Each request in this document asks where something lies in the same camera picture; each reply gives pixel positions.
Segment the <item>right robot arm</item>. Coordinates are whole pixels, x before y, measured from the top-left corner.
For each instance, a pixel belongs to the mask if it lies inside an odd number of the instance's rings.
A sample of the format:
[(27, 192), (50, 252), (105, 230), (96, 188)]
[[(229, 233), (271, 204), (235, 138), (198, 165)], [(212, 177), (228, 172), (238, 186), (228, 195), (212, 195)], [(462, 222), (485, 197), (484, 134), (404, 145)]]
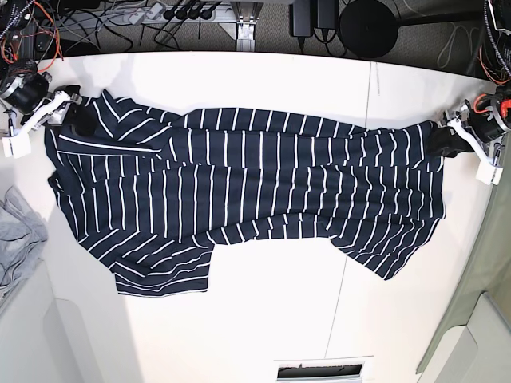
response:
[(77, 24), (74, 1), (3, 1), (1, 3), (1, 111), (7, 127), (1, 136), (41, 126), (68, 127), (92, 136), (94, 118), (80, 85), (50, 87), (50, 68), (67, 56), (94, 55), (100, 46)]

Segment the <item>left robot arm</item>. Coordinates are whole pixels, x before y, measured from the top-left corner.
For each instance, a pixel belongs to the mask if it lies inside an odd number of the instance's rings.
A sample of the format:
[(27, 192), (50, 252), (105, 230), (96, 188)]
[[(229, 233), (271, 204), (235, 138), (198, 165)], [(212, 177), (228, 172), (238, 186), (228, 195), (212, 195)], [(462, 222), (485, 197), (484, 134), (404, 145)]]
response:
[(482, 20), (475, 60), (496, 88), (444, 112), (426, 141), (430, 156), (454, 158), (481, 149), (496, 164), (504, 150), (504, 137), (510, 134), (510, 2), (485, 1)]

